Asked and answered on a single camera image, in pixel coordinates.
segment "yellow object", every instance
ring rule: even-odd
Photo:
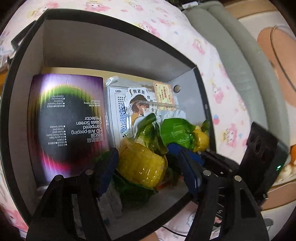
[[[209,148],[210,138],[206,133],[202,132],[199,126],[196,126],[193,133],[195,136],[195,146],[193,148],[193,152],[205,151],[207,148]]]
[[[291,163],[296,166],[296,145],[291,148]]]
[[[131,183],[153,189],[162,180],[166,167],[164,157],[139,143],[130,142],[129,138],[123,139],[117,170]]]

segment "green object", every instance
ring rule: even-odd
[[[168,152],[168,148],[163,144],[160,137],[160,127],[156,122],[154,113],[149,114],[141,120],[137,129],[135,139],[138,141],[142,140],[145,147],[160,156],[164,156]]]
[[[201,129],[202,129],[202,132],[204,133],[208,133],[209,130],[210,130],[210,121],[209,120],[205,120],[203,123],[202,123],[202,126],[201,126]]]
[[[165,145],[170,143],[179,144],[182,147],[193,150],[195,136],[192,133],[195,126],[185,119],[165,119],[160,128],[160,135]]]
[[[129,182],[117,171],[113,174],[113,181],[124,207],[144,205],[152,195],[157,193],[154,189]]]
[[[102,153],[102,155],[100,155],[100,156],[98,156],[98,157],[94,157],[94,158],[92,159],[92,162],[93,162],[94,164],[96,164],[98,161],[102,161],[102,160],[107,159],[107,158],[109,157],[109,155],[110,155],[110,151],[105,151],[105,152]]]

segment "screen protector package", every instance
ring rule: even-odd
[[[39,74],[32,80],[28,141],[38,186],[79,175],[108,150],[103,79]]]

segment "cartoon print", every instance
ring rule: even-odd
[[[223,64],[221,64],[221,63],[219,64],[219,69],[221,70],[222,75],[223,75],[225,78],[228,78],[228,75],[227,75],[227,73],[226,73],[226,70],[225,70]]]
[[[10,221],[11,225],[17,227],[18,229],[28,232],[28,226],[25,224],[20,213],[17,210],[11,211],[4,208],[4,213],[7,216],[7,219]]]
[[[198,39],[194,39],[192,47],[197,49],[201,55],[205,54],[205,51],[204,51],[204,49],[203,49],[203,47],[201,45],[201,42]]]
[[[247,139],[244,139],[243,140],[243,142],[242,142],[242,145],[243,145],[243,147],[244,147],[244,152],[246,152],[246,150],[247,150],[247,140],[248,140],[248,138]]]
[[[10,33],[9,31],[3,31],[3,33],[1,34],[1,37],[0,37],[0,55],[1,56],[9,55],[14,52],[13,49],[4,50],[4,47],[3,47],[3,45],[6,43],[6,39],[9,33]]]
[[[172,25],[175,25],[174,22],[171,22],[171,21],[169,21],[169,20],[164,20],[164,19],[162,19],[162,18],[158,18],[158,20],[159,20],[161,23],[163,23],[164,25],[166,25],[166,26],[172,26]]]
[[[157,30],[155,28],[153,28],[148,22],[143,21],[143,22],[139,23],[138,26],[141,29],[153,34],[154,36],[160,37],[160,34],[157,32]]]
[[[38,8],[37,10],[33,11],[32,16],[38,18],[41,16],[47,9],[49,8],[58,8],[59,4],[57,2],[48,2],[44,6]]]
[[[240,96],[238,96],[238,98],[239,98],[239,106],[241,107],[241,109],[243,110],[243,111],[246,111],[246,105],[244,104],[244,101],[242,100],[242,98],[240,97]]]
[[[237,146],[237,127],[235,124],[232,123],[231,127],[226,129],[226,132],[223,134],[223,136],[228,146]]]
[[[162,12],[162,13],[166,13],[166,14],[168,14],[167,11],[165,11],[164,9],[162,9],[162,8],[160,8],[160,7],[157,7],[156,10],[158,10],[158,11],[160,11],[160,12]]]
[[[91,12],[104,12],[108,11],[110,8],[107,6],[104,6],[102,3],[99,3],[97,1],[90,1],[86,3],[86,11]]]
[[[144,10],[144,9],[142,8],[142,6],[137,5],[137,4],[133,3],[133,2],[128,2],[128,4],[129,4],[130,6],[132,6],[134,9],[136,9],[137,11],[139,11],[139,12],[142,12],[142,11]]]
[[[188,219],[187,219],[187,223],[186,223],[186,224],[188,224],[189,227],[191,227],[191,224],[192,224],[192,222],[193,222],[193,220],[194,220],[194,217],[195,217],[195,213],[196,213],[196,210],[195,210],[193,213],[191,213],[191,214],[189,215]]]
[[[217,104],[220,104],[224,98],[224,93],[221,87],[217,87],[214,83],[212,84],[212,90]]]
[[[213,124],[214,125],[217,125],[220,123],[220,119],[219,119],[219,116],[218,115],[214,115],[213,116]]]

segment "cartoon girl sticker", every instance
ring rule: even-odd
[[[48,2],[44,6],[38,8],[37,10],[33,11],[32,15],[35,19],[39,18],[47,9],[49,8],[58,8],[59,4],[57,2]]]
[[[201,55],[205,54],[205,51],[201,45],[201,42],[198,39],[194,39],[192,47],[197,49]]]
[[[217,104],[220,104],[224,98],[224,92],[221,87],[217,87],[214,83],[212,84],[212,90],[214,94],[214,98]]]
[[[104,6],[102,3],[99,3],[97,1],[91,1],[86,3],[86,11],[91,12],[105,12],[108,11],[110,8],[107,6]]]
[[[142,11],[144,10],[144,9],[142,8],[142,6],[137,5],[137,4],[133,3],[133,2],[128,2],[128,4],[129,4],[130,6],[132,6],[135,10],[139,11],[139,12],[142,12]]]
[[[223,64],[219,63],[219,69],[221,70],[223,77],[228,78],[228,75],[226,73],[226,70],[225,70]]]
[[[158,18],[158,20],[159,20],[161,23],[163,23],[164,25],[166,25],[166,26],[172,26],[172,25],[175,25],[174,22],[171,22],[171,21],[169,21],[169,20],[164,20],[164,19],[162,19],[162,18]]]
[[[132,125],[138,117],[147,116],[150,114],[150,106],[147,99],[143,95],[136,95],[134,98],[132,98],[129,104],[131,105],[132,110]]]
[[[162,8],[160,8],[160,7],[157,7],[156,10],[158,10],[158,11],[160,11],[160,12],[162,12],[162,13],[166,13],[166,14],[168,14],[167,11],[165,11],[164,9],[162,9]]]
[[[240,96],[238,96],[239,98],[239,106],[243,111],[246,111],[246,105],[244,104],[244,101],[242,100],[242,98]]]
[[[237,127],[235,124],[231,124],[231,127],[226,129],[223,134],[223,139],[226,141],[228,146],[236,147],[237,146]]]
[[[148,22],[143,21],[143,22],[139,23],[138,26],[141,29],[153,34],[154,36],[160,37],[160,34],[157,32],[157,30],[155,28],[153,28]]]

